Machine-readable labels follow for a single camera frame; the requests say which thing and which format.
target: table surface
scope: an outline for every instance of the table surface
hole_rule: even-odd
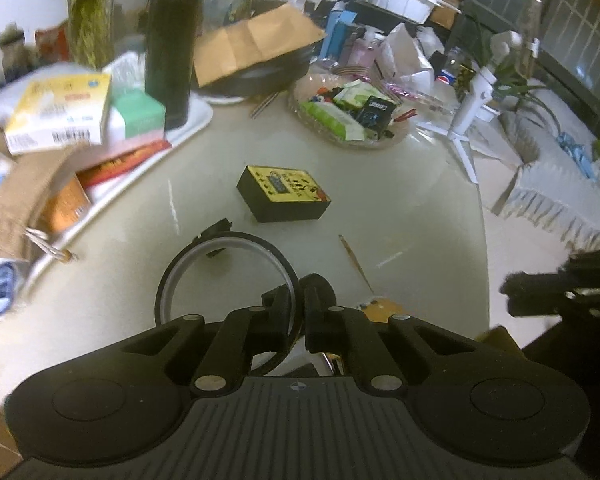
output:
[[[298,276],[325,276],[343,306],[373,295],[466,336],[488,328],[488,272],[477,186],[445,139],[409,136],[388,150],[318,138],[278,99],[256,120],[216,107],[184,142],[73,241],[79,259],[53,264],[0,317],[0,405],[39,370],[154,325],[155,291],[172,258],[219,219],[276,245]],[[332,203],[319,220],[258,224],[236,189],[247,164],[307,170]],[[355,253],[372,288],[352,265]],[[240,250],[199,261],[176,290],[175,316],[208,321],[258,301],[279,282]]]

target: black bottle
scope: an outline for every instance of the black bottle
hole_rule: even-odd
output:
[[[151,0],[144,90],[166,108],[165,129],[187,122],[193,46],[202,0]]]

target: soap bottle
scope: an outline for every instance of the soap bottle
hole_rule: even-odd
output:
[[[380,44],[382,43],[382,39],[378,38],[378,36],[382,38],[382,35],[378,33],[379,29],[367,25],[364,37],[357,39],[353,43],[353,49],[351,50],[347,64],[370,68],[376,60]]]

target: black snack package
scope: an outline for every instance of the black snack package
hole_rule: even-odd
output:
[[[356,120],[365,128],[381,135],[391,122],[395,104],[379,97],[370,97],[360,110]]]

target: white tray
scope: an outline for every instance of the white tray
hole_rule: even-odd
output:
[[[155,155],[148,158],[138,167],[133,168],[128,173],[125,173],[119,177],[107,180],[102,184],[91,187],[87,191],[87,195],[91,200],[91,208],[87,214],[72,227],[62,233],[59,238],[56,238],[53,242],[54,247],[58,249],[64,249],[67,245],[93,220],[99,213],[106,208],[113,200],[115,200],[126,188],[131,186],[138,177],[145,174],[149,168],[152,168],[160,160],[163,160],[166,156],[169,156],[177,149],[185,140],[192,137],[194,134],[202,130],[207,126],[214,115],[214,111],[211,106],[204,102],[199,97],[192,94],[189,98],[189,117],[187,123],[180,128],[171,130],[165,135],[165,139],[171,143],[171,148],[164,150],[163,152],[156,153]],[[36,283],[37,279],[42,275],[44,270],[56,261],[48,254],[44,254],[38,260],[36,260],[31,268],[29,276],[20,291],[20,295],[27,293],[30,288]]]

